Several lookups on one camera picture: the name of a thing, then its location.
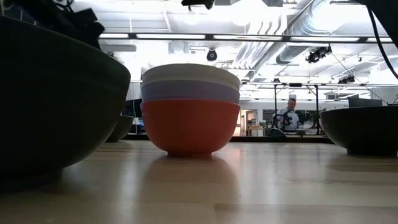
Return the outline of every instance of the shirt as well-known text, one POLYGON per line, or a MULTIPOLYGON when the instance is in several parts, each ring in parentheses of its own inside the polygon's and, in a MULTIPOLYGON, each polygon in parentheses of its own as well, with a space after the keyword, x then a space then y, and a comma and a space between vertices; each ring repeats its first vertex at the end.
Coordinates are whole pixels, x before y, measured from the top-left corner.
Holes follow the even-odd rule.
MULTIPOLYGON (((281 109, 281 110, 277 111, 277 112, 276 112, 276 114, 277 114, 277 121, 282 121, 282 122, 283 122, 283 120, 284 120, 283 114, 286 113, 288 110, 289 110, 288 108, 284 108, 284 109, 281 109)), ((292 119, 290 120, 290 122, 291 122, 290 125, 284 125, 284 124, 282 123, 282 125, 285 126, 285 131, 296 131, 296 130, 297 130, 297 127, 299 126, 299 122, 300 122, 299 116, 296 114, 295 111, 292 111, 292 110, 290 110, 290 111, 287 113, 287 116, 290 117, 290 118, 292 118, 292 119)))

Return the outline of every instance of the table surface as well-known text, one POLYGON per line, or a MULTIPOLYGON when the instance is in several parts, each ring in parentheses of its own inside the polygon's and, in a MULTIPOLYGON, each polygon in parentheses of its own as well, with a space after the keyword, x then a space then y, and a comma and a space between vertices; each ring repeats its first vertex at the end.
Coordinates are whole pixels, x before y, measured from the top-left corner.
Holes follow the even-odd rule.
POLYGON ((398 160, 230 143, 207 159, 107 143, 59 183, 0 194, 0 223, 397 223, 398 160))

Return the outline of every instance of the spotlight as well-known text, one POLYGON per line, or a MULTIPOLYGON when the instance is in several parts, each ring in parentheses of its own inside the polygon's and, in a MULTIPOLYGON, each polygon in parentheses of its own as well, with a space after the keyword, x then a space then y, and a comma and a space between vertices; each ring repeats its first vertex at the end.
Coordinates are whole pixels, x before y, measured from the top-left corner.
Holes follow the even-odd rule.
POLYGON ((354 83, 355 82, 355 77, 353 75, 350 75, 349 77, 347 77, 347 82, 348 83, 354 83))
POLYGON ((355 77, 353 75, 338 80, 338 84, 349 84, 354 82, 355 82, 355 77))
POLYGON ((210 49, 209 52, 207 53, 207 61, 209 62, 214 62, 217 60, 217 53, 215 49, 210 49))
POLYGON ((331 54, 333 51, 331 47, 319 47, 316 50, 310 52, 310 55, 305 59, 308 63, 317 63, 319 60, 326 57, 326 55, 331 54))

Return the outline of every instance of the person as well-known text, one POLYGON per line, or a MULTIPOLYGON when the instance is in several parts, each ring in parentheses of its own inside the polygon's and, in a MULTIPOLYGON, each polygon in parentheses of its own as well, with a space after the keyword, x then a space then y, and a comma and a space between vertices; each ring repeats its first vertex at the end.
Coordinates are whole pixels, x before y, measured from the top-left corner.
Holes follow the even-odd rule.
POLYGON ((279 121, 279 129, 284 132, 296 132, 300 125, 300 119, 295 112, 296 99, 290 98, 287 102, 287 107, 277 111, 277 122, 279 121))

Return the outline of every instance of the white bowl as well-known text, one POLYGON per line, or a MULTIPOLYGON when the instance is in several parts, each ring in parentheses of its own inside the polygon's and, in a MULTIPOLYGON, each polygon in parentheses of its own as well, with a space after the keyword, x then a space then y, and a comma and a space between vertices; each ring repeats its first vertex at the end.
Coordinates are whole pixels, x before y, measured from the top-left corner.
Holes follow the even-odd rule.
POLYGON ((143 86, 148 83, 169 80, 195 80, 229 86, 239 91, 241 82, 229 71, 208 65, 191 63, 161 65, 152 68, 142 76, 143 86))

